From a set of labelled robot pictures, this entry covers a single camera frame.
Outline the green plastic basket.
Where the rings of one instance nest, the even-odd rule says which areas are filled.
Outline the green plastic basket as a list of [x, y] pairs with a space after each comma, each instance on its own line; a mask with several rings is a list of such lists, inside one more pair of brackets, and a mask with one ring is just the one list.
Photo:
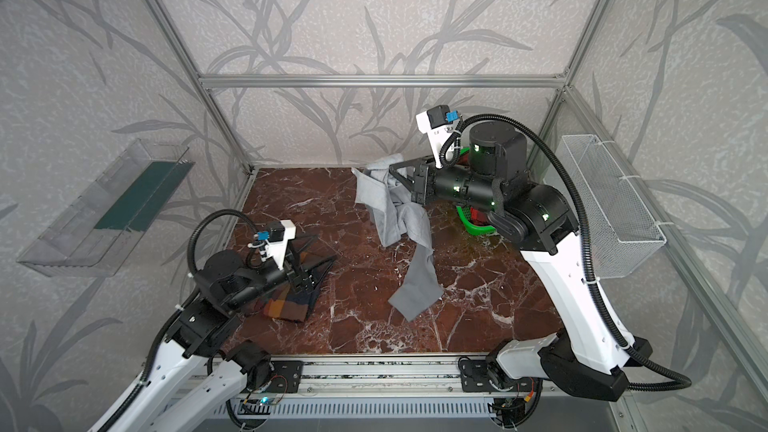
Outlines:
[[486, 207], [493, 207], [492, 181], [477, 175], [470, 167], [471, 147], [463, 147], [456, 166], [466, 173], [463, 198], [457, 205], [457, 213], [465, 228], [472, 236], [489, 235], [496, 231], [491, 225]]

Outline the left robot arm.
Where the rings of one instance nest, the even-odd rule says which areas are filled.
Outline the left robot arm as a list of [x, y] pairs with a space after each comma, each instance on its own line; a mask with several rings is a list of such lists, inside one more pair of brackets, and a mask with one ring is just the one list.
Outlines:
[[272, 364], [269, 352], [251, 341], [230, 351], [225, 343], [240, 324], [240, 312], [280, 288], [314, 296], [336, 258], [306, 263], [313, 237], [279, 242], [261, 239], [252, 264], [237, 252], [211, 256], [194, 273], [198, 292], [180, 306], [154, 338], [144, 368], [93, 425], [95, 431], [193, 431], [218, 407], [233, 410], [241, 393], [294, 390], [293, 372]]

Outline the aluminium front rail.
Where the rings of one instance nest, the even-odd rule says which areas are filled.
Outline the aluminium front rail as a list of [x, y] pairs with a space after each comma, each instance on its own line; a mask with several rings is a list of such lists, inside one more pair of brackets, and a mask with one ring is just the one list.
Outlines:
[[237, 397], [249, 404], [286, 403], [291, 399], [310, 398], [454, 398], [517, 397], [528, 393], [467, 393], [461, 388], [457, 360], [460, 356], [485, 359], [511, 379], [531, 378], [542, 382], [546, 390], [573, 397], [615, 402], [626, 389], [626, 380], [618, 374], [602, 376], [577, 361], [553, 356], [545, 364], [535, 355], [533, 364], [523, 372], [512, 372], [509, 355], [480, 353], [405, 353], [278, 355], [278, 360], [304, 362], [299, 390], [295, 394], [260, 394], [245, 389]]

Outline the aluminium cage frame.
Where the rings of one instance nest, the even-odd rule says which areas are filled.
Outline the aluminium cage frame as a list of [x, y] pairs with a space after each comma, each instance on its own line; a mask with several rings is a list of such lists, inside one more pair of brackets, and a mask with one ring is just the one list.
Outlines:
[[[241, 169], [251, 172], [252, 161], [242, 143], [233, 133], [223, 113], [212, 98], [210, 91], [218, 88], [547, 88], [556, 92], [542, 126], [543, 133], [549, 133], [557, 120], [562, 106], [572, 109], [582, 127], [598, 136], [605, 144], [609, 156], [624, 173], [632, 175], [641, 203], [648, 207], [651, 215], [665, 222], [670, 215], [659, 204], [649, 186], [637, 175], [636, 168], [616, 144], [612, 134], [598, 119], [592, 107], [575, 85], [575, 78], [582, 69], [589, 49], [595, 42], [600, 28], [615, 0], [597, 0], [590, 12], [585, 28], [576, 44], [576, 49], [561, 73], [550, 74], [502, 74], [502, 75], [403, 75], [403, 74], [229, 74], [206, 75], [198, 71], [192, 55], [183, 43], [180, 33], [172, 23], [162, 0], [141, 0], [149, 11], [157, 28], [162, 33], [173, 56], [179, 61], [185, 84], [204, 107], [223, 134], [225, 142], [237, 157]], [[668, 255], [682, 282], [693, 295], [706, 318], [720, 334], [735, 362], [760, 397], [767, 396], [767, 351], [757, 336], [748, 327], [736, 307], [726, 298], [725, 293], [715, 284], [711, 274], [704, 268], [693, 248], [681, 232], [672, 229], [668, 236]]]

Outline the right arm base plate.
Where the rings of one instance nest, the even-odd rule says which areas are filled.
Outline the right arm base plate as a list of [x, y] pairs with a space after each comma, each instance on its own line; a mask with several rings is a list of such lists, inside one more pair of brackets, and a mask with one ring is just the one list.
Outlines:
[[463, 392], [528, 393], [535, 388], [531, 378], [511, 379], [497, 366], [489, 365], [485, 359], [460, 356], [457, 367]]

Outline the grey long sleeve shirt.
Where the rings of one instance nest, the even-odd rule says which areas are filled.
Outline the grey long sleeve shirt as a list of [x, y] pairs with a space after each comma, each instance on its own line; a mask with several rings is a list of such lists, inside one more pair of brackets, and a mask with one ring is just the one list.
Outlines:
[[367, 207], [381, 245], [392, 246], [403, 237], [415, 244], [404, 282], [388, 299], [407, 321], [412, 321], [437, 302], [444, 289], [434, 266], [428, 213], [389, 175], [389, 166], [402, 160], [402, 155], [394, 154], [351, 172], [356, 178], [355, 202]]

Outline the red black plaid shirt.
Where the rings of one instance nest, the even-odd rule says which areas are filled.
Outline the red black plaid shirt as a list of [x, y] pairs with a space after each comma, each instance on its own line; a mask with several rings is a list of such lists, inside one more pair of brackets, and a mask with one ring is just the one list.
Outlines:
[[471, 224], [477, 227], [485, 227], [490, 225], [486, 213], [474, 207], [469, 208], [468, 220]]

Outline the folded multicolour plaid shirt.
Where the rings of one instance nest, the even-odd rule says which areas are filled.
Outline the folded multicolour plaid shirt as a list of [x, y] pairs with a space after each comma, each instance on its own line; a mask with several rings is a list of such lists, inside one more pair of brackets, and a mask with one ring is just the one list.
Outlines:
[[315, 308], [329, 268], [329, 264], [323, 264], [311, 270], [312, 277], [316, 280], [311, 290], [294, 292], [289, 285], [276, 290], [262, 308], [262, 315], [294, 323], [306, 322]]

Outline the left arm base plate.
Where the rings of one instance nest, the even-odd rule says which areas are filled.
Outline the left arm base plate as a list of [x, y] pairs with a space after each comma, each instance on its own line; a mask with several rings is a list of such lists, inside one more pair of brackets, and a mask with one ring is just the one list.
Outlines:
[[301, 360], [278, 360], [270, 363], [266, 381], [256, 388], [260, 394], [295, 394], [299, 390], [304, 362]]

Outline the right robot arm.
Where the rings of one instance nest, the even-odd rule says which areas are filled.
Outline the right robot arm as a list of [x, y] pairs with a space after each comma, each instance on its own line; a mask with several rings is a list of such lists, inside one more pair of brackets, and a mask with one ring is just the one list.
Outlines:
[[506, 391], [519, 379], [547, 379], [571, 396], [617, 401], [629, 387], [623, 368], [636, 362], [611, 336], [592, 300], [568, 201], [556, 188], [530, 180], [526, 138], [508, 123], [471, 127], [467, 164], [442, 164], [440, 149], [457, 122], [452, 115], [419, 115], [418, 130], [432, 154], [395, 164], [391, 172], [420, 204], [443, 199], [484, 213], [520, 250], [563, 322], [557, 333], [494, 349], [486, 358], [490, 383]]

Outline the clear acrylic wall shelf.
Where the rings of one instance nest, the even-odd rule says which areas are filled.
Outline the clear acrylic wall shelf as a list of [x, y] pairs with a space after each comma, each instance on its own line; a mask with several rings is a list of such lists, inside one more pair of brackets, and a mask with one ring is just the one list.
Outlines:
[[189, 148], [134, 140], [18, 257], [46, 277], [111, 277], [195, 162]]

